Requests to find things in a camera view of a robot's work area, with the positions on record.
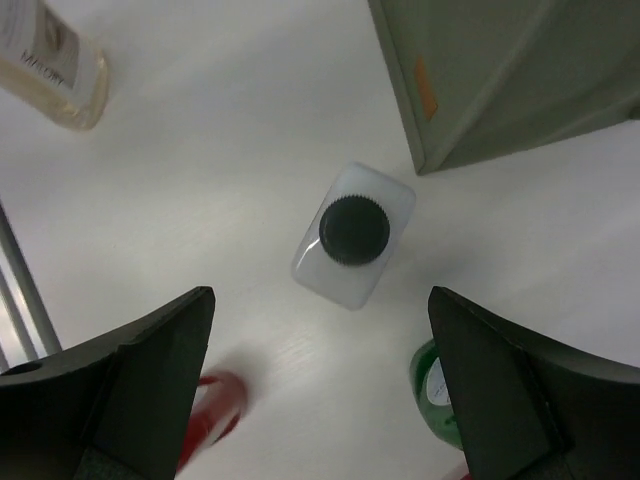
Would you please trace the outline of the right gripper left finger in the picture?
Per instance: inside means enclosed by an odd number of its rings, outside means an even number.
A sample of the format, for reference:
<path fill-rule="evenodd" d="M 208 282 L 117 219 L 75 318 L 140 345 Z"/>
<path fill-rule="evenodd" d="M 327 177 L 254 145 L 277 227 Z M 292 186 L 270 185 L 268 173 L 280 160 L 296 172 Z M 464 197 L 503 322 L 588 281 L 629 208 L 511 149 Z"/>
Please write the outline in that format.
<path fill-rule="evenodd" d="M 174 478 L 215 303 L 199 286 L 3 373 L 2 478 Z"/>

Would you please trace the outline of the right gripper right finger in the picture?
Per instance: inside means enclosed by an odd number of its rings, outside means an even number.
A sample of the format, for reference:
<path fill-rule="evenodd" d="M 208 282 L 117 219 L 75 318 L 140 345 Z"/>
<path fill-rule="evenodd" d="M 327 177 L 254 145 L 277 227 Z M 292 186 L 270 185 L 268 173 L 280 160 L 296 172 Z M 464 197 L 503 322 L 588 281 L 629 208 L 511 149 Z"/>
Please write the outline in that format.
<path fill-rule="evenodd" d="M 434 287 L 428 315 L 474 479 L 636 479 L 639 370 Z"/>

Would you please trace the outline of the red soap bottle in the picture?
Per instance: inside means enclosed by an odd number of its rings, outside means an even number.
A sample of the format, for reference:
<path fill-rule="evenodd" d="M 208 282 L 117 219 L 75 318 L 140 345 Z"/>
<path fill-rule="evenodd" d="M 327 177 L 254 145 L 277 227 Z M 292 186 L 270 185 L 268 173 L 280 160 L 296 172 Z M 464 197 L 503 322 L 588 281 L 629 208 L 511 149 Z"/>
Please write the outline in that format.
<path fill-rule="evenodd" d="M 203 374 L 196 388 L 187 430 L 176 473 L 239 423 L 248 407 L 245 382 L 227 370 L 211 370 Z"/>

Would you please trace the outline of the green dish soap bottle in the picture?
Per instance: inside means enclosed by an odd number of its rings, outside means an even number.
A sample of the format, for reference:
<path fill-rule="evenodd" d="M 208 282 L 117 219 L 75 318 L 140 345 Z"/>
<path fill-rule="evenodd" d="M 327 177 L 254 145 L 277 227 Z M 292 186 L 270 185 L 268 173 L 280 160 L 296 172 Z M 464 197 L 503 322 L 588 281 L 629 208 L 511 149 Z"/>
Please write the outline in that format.
<path fill-rule="evenodd" d="M 414 353 L 409 378 L 414 400 L 431 432 L 439 440 L 462 451 L 460 432 L 433 339 Z"/>

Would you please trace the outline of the white bottle dark cap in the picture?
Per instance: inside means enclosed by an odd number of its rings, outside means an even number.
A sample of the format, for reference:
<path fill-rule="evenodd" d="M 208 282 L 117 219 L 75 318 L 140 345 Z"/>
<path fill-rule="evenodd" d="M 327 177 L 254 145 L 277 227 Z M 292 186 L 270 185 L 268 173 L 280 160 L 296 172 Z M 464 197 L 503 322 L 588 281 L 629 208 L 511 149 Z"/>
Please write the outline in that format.
<path fill-rule="evenodd" d="M 409 186 L 360 163 L 329 188 L 292 261 L 294 280 L 348 310 L 362 308 L 409 223 Z"/>

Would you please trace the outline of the clear amber perfume bottle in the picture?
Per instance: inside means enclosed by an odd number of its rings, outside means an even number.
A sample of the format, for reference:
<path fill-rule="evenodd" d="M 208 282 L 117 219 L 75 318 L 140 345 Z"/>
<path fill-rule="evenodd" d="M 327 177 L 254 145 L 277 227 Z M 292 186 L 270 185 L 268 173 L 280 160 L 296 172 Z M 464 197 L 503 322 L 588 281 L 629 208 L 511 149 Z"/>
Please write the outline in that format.
<path fill-rule="evenodd" d="M 60 126 L 90 130 L 107 103 L 109 69 L 46 2 L 3 1 L 1 87 Z"/>

